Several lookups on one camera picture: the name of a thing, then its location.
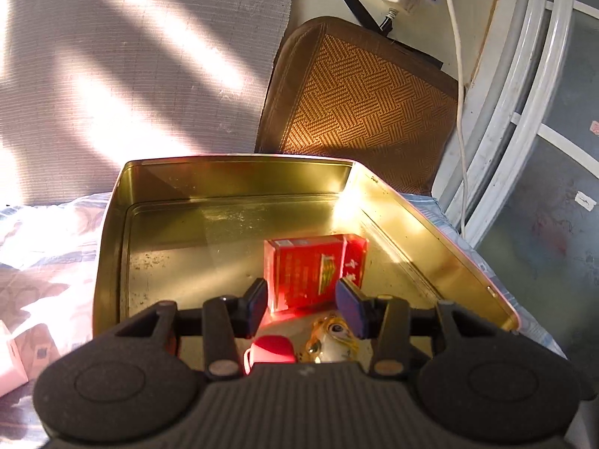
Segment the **white charger cube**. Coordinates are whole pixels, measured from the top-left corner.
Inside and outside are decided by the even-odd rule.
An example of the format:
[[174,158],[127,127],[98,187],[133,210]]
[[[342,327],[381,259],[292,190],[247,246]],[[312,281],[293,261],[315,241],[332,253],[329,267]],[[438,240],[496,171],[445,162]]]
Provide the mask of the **white charger cube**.
[[4,396],[37,379],[60,353],[45,326],[35,326],[13,336],[1,322],[1,391]]

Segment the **brown woven cushion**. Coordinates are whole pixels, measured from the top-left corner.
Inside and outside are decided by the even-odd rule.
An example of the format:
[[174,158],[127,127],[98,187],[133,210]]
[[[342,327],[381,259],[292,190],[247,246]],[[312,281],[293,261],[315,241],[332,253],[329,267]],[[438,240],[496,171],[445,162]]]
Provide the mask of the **brown woven cushion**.
[[432,191],[455,129],[458,83],[356,24],[318,17],[279,49],[256,152],[357,161],[401,193]]

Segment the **pink macaron tin box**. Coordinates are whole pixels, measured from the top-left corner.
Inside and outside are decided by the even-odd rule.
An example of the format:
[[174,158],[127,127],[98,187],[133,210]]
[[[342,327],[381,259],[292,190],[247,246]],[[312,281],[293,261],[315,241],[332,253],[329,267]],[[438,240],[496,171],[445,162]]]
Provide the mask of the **pink macaron tin box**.
[[181,309],[241,295],[268,239],[355,234],[368,241],[365,294],[415,308],[452,300],[502,329],[521,322],[497,281],[365,166],[266,155],[138,160],[104,216],[92,331],[161,300]]

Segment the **red cigarette box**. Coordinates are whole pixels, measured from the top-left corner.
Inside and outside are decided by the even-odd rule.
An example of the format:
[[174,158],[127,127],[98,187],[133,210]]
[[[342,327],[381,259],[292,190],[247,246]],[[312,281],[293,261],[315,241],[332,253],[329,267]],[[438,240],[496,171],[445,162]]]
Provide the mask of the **red cigarette box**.
[[368,239],[355,234],[278,238],[264,242],[264,278],[272,313],[328,305],[339,280],[360,286]]

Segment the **yellow cartoon figurine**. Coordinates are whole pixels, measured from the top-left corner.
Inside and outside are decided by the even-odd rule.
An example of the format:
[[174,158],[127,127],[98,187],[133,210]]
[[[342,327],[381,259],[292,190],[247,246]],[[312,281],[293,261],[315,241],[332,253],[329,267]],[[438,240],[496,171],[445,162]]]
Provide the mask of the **yellow cartoon figurine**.
[[305,344],[305,359],[308,362],[322,364],[356,361],[358,352],[358,339],[341,316],[330,313],[313,322],[310,338]]

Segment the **white window frame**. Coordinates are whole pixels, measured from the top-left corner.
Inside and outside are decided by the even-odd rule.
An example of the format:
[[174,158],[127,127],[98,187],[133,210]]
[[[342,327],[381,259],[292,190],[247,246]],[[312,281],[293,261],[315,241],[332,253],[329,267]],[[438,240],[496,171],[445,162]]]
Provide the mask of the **white window frame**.
[[598,17],[598,0],[492,0],[462,122],[435,180],[442,209],[477,246],[508,200],[541,138],[588,173],[598,156],[549,127],[577,15]]

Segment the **red stapler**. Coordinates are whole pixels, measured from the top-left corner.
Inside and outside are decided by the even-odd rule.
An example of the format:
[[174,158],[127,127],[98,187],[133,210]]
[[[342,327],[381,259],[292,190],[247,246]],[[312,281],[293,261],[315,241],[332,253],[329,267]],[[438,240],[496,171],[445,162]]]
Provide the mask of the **red stapler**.
[[297,361],[294,345],[286,336],[259,336],[245,350],[245,374],[251,373],[255,364],[293,364]]

